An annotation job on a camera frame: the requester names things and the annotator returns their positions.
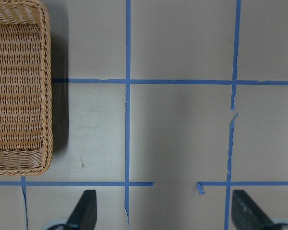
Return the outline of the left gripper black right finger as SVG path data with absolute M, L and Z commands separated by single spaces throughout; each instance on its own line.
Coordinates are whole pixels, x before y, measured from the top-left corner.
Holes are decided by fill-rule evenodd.
M 237 230 L 267 230 L 274 222 L 244 190 L 232 193 L 231 219 Z

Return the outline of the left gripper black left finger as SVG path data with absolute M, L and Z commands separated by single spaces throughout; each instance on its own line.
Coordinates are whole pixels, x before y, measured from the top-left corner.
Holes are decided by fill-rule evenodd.
M 67 220 L 69 230 L 94 230 L 97 221 L 96 190 L 85 190 Z

